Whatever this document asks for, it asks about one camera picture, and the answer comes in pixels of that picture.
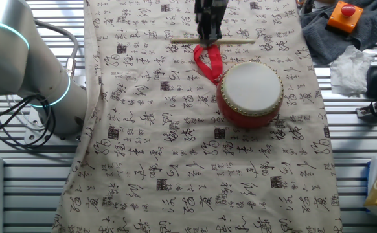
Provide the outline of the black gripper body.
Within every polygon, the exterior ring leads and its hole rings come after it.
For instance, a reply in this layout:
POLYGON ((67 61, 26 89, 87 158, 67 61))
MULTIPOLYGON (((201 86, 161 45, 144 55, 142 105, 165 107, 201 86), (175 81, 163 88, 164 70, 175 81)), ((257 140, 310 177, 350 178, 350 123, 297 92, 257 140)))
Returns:
POLYGON ((228 0, 195 0, 196 23, 201 23, 204 31, 220 29, 228 0))

